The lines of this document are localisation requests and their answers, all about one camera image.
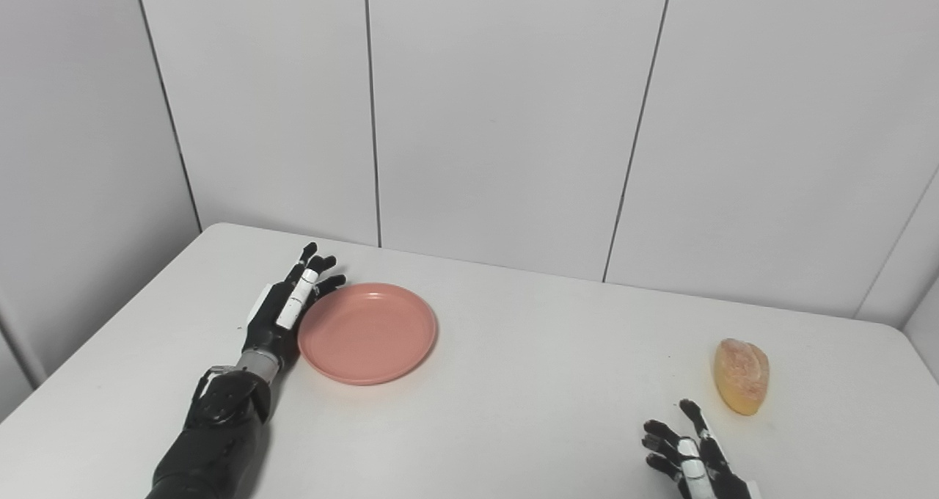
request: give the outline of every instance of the white wall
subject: white wall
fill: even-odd
[[[671,0],[608,279],[854,316],[939,165],[935,5]]]
[[[664,0],[144,3],[206,225],[894,326],[939,271],[933,0],[671,0],[613,248]]]
[[[856,318],[899,326],[939,272],[939,178],[932,173],[901,237],[896,240]]]
[[[143,0],[203,225],[376,244],[365,0]]]
[[[939,379],[939,281],[929,289],[903,332],[929,366],[932,375]]]
[[[600,280],[665,0],[370,0],[385,247]]]
[[[137,0],[0,0],[0,42],[0,318],[42,379],[198,229]]]
[[[32,392],[7,340],[0,335],[0,422]]]

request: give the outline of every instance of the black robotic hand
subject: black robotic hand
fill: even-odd
[[[346,282],[343,275],[316,282],[336,259],[315,253],[311,242],[288,276],[262,293],[238,364],[214,366],[202,376],[183,430],[157,466],[147,499],[235,496],[271,417],[271,382],[299,355],[299,319],[313,302]]]
[[[687,399],[679,405],[694,424],[700,442],[650,420],[643,425],[643,445],[653,451],[646,457],[648,465],[675,481],[684,499],[760,499],[756,483],[744,482],[731,472],[701,407]]]

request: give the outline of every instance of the robotic finger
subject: robotic finger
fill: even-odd
[[[682,400],[680,407],[694,425],[700,445],[650,420],[643,425],[643,446],[653,451],[646,463],[674,480],[685,499],[760,499],[756,483],[744,482],[731,472],[701,407],[688,399]]]

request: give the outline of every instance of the wall seam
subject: wall seam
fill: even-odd
[[[150,33],[150,21],[147,20],[147,11],[144,10],[144,0],[137,0],[140,7],[140,15],[144,18],[144,29],[147,31],[147,41],[150,44],[150,53],[153,57],[153,65],[157,70],[157,79],[160,81],[160,91],[164,96],[164,105],[167,106],[167,117],[170,119],[170,128],[173,130],[173,141],[179,155],[179,165],[182,167],[182,175],[186,182],[186,190],[189,192],[189,201],[192,205],[192,215],[195,217],[195,225],[202,232],[202,220],[199,218],[199,208],[195,205],[195,194],[192,194],[192,184],[189,178],[189,171],[186,168],[186,159],[182,155],[182,145],[179,145],[179,133],[175,127],[173,109],[170,107],[170,98],[167,94],[167,85],[164,82],[164,72],[160,69],[160,59],[157,57],[157,48],[153,44],[153,34]]]
[[[629,175],[633,171],[633,161],[636,159],[636,145],[638,139],[640,138],[640,128],[643,127],[643,115],[645,114],[646,101],[648,100],[648,87],[651,85],[651,75],[655,70],[655,59],[658,58],[658,46],[662,42],[662,30],[665,28],[665,17],[668,14],[668,1],[665,0],[665,3],[662,5],[662,17],[658,21],[658,33],[655,35],[655,46],[651,52],[651,61],[648,64],[648,75],[646,77],[646,85],[643,91],[643,103],[640,105],[640,114],[636,120],[636,131],[633,133],[633,144],[629,151],[629,162],[626,165],[626,175],[623,180],[623,191],[620,193],[620,205],[616,209],[616,218],[613,221],[613,235],[610,237],[610,251],[607,252],[607,264],[603,267],[603,279],[602,281],[607,282],[607,274],[610,272],[610,259],[613,259],[613,245],[616,244],[616,235],[620,229],[620,220],[623,216],[623,204],[626,199],[626,186],[629,184]]]
[[[368,97],[372,111],[372,162],[375,167],[375,225],[381,247],[381,194],[379,192],[379,138],[375,128],[375,71],[372,66],[372,11],[370,0],[365,0],[365,42],[368,50]]]

